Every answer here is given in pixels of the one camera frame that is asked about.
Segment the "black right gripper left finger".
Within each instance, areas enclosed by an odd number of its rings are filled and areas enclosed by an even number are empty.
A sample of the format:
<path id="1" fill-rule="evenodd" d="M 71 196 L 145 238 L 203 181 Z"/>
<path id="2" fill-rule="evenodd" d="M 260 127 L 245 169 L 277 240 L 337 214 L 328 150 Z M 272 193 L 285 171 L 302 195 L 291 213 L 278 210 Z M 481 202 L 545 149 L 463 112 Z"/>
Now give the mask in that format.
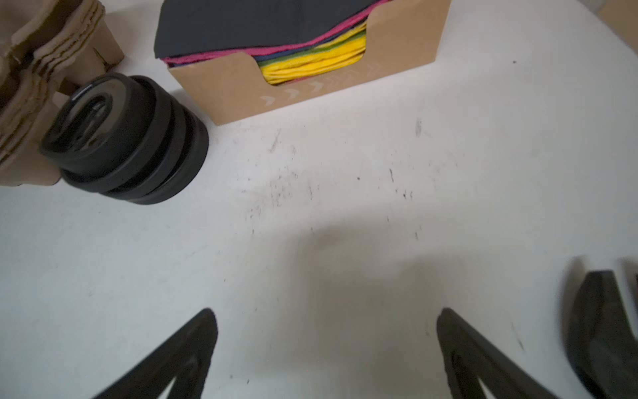
<path id="1" fill-rule="evenodd" d="M 200 398 L 219 337 L 211 309 L 202 309 L 99 398 Z"/>

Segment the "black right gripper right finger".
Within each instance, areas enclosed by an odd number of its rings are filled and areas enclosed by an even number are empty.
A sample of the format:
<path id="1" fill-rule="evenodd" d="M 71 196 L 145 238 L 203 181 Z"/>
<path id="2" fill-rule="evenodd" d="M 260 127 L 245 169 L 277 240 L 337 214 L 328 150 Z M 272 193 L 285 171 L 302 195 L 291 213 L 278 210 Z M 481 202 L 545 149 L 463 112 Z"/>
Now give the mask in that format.
<path id="1" fill-rule="evenodd" d="M 442 310 L 437 338 L 453 398 L 554 398 L 453 309 Z"/>

